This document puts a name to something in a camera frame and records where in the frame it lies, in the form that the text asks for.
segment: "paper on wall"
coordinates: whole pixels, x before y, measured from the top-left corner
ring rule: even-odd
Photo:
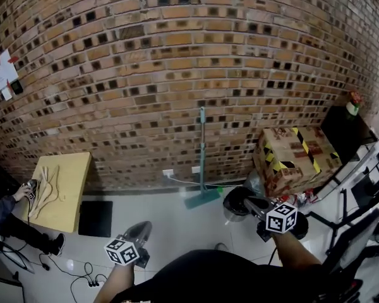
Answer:
[[[0,92],[6,100],[11,99],[13,96],[10,89],[8,88],[8,83],[15,81],[18,78],[18,73],[12,62],[8,49],[6,49],[0,55]]]

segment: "human arm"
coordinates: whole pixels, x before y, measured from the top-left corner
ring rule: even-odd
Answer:
[[[22,197],[27,196],[30,190],[30,187],[22,186],[15,194],[3,196],[0,199],[0,223],[13,211],[15,203],[21,200]]]
[[[115,295],[132,287],[135,279],[133,266],[133,264],[128,266],[115,265],[95,298],[94,303],[110,303]]]
[[[277,245],[278,256],[284,267],[303,270],[321,264],[290,232],[272,234]]]

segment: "cardboard box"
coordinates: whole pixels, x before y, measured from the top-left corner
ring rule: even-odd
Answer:
[[[321,186],[341,166],[319,127],[263,129],[253,160],[271,197]]]

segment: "blue sleeve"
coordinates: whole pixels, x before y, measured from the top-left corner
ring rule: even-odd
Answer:
[[[0,223],[13,211],[15,199],[12,195],[4,196],[0,199]]]

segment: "mop head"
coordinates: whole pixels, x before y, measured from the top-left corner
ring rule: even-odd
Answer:
[[[219,199],[220,194],[218,189],[205,190],[203,193],[193,196],[191,198],[185,199],[185,207],[190,210],[196,208],[197,206],[204,205],[205,203],[212,202],[213,200]]]

